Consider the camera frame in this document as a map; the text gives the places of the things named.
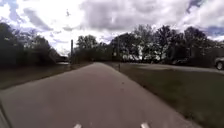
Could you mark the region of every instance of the road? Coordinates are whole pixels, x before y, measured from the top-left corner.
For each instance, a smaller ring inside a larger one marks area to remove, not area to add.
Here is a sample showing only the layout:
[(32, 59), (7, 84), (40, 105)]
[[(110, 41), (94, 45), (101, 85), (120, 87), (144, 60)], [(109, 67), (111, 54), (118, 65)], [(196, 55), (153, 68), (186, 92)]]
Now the road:
[(87, 67), (1, 92), (13, 128), (197, 128), (111, 67)]

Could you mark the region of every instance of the car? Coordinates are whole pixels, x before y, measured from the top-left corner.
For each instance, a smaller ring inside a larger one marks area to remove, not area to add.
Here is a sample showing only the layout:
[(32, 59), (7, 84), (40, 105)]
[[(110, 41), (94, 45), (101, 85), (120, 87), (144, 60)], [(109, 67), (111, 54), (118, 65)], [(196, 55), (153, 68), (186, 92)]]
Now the car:
[(223, 68), (224, 68), (224, 57), (220, 57), (220, 58), (215, 59), (215, 67), (218, 70), (223, 70)]

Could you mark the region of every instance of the cloud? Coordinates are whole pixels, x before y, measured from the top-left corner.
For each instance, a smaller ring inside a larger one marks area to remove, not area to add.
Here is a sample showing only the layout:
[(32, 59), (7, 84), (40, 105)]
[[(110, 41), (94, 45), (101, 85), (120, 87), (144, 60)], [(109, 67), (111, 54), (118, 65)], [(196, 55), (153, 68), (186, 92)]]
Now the cloud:
[(8, 4), (4, 4), (0, 6), (0, 19), (10, 19), (10, 6)]
[(204, 0), (200, 7), (191, 10), (185, 16), (185, 22), (197, 27), (224, 26), (223, 0)]
[(223, 0), (3, 0), (0, 19), (21, 29), (36, 29), (53, 47), (64, 49), (79, 35), (92, 34), (109, 43), (139, 24), (170, 25), (181, 31), (194, 26), (221, 39), (223, 7)]
[(130, 30), (138, 24), (177, 25), (190, 0), (86, 0), (84, 26), (97, 30)]
[(31, 9), (24, 9), (24, 13), (28, 16), (30, 22), (35, 25), (37, 28), (40, 28), (45, 31), (52, 30), (47, 24), (45, 24), (36, 14), (35, 11)]

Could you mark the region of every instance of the grass verge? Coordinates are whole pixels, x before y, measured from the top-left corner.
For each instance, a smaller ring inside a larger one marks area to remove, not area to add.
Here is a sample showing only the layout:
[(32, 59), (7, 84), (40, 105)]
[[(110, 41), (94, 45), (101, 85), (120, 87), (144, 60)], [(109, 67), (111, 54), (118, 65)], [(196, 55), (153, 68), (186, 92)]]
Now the grass verge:
[(89, 63), (74, 64), (71, 67), (62, 64), (50, 67), (28, 67), (15, 70), (4, 70), (0, 72), (0, 90), (75, 70), (88, 64)]
[(224, 76), (217, 73), (147, 70), (122, 64), (121, 72), (204, 128), (224, 128)]

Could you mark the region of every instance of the lawn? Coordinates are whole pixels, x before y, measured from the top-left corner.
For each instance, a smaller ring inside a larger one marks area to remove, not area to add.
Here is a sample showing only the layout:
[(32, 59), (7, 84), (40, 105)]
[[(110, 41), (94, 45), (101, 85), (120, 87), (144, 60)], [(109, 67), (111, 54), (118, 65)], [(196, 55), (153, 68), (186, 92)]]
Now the lawn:
[(75, 70), (88, 64), (89, 63), (74, 64), (72, 67), (62, 64), (48, 67), (26, 67), (0, 71), (0, 90)]
[(224, 75), (148, 70), (122, 64), (121, 72), (204, 128), (224, 128)]

